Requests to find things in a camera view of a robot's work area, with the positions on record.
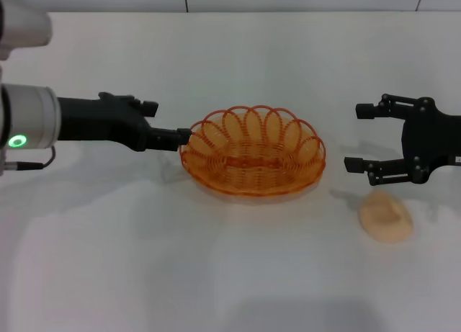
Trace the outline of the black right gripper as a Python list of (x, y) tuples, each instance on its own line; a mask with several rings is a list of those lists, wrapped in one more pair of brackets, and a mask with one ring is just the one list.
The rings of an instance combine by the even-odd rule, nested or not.
[(346, 171), (366, 174), (371, 186), (409, 181), (424, 184), (436, 169), (460, 165), (460, 116), (439, 111), (432, 98), (412, 99), (383, 94), (377, 105), (357, 104), (355, 111), (359, 120), (378, 117), (405, 120), (402, 133), (404, 160), (344, 158)]

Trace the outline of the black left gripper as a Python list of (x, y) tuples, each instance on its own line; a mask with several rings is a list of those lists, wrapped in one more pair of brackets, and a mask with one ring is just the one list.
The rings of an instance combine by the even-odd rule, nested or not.
[(187, 145), (189, 128), (154, 128), (146, 118), (155, 117), (157, 102), (131, 95), (100, 92), (97, 99), (59, 97), (61, 129), (59, 141), (112, 141), (137, 152), (145, 149), (176, 152)]

